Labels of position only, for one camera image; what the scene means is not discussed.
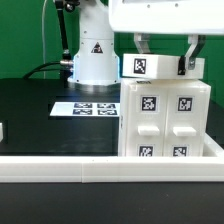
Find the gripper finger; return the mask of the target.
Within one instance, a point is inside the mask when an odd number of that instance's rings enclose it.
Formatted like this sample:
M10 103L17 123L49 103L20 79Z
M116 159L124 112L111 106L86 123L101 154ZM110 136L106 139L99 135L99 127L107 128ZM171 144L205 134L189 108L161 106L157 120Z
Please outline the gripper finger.
M150 35L145 33L135 33L134 43L140 54L150 54L149 48Z
M193 70L196 66L196 58L203 49L206 42L205 35L189 35L189 49L182 55L178 62L178 75L185 75L188 70Z

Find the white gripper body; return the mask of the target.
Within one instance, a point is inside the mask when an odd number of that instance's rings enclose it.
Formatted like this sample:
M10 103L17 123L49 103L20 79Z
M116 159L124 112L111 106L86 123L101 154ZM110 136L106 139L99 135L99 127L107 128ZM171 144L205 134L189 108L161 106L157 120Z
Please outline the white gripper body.
M116 32L224 35L224 0L109 0Z

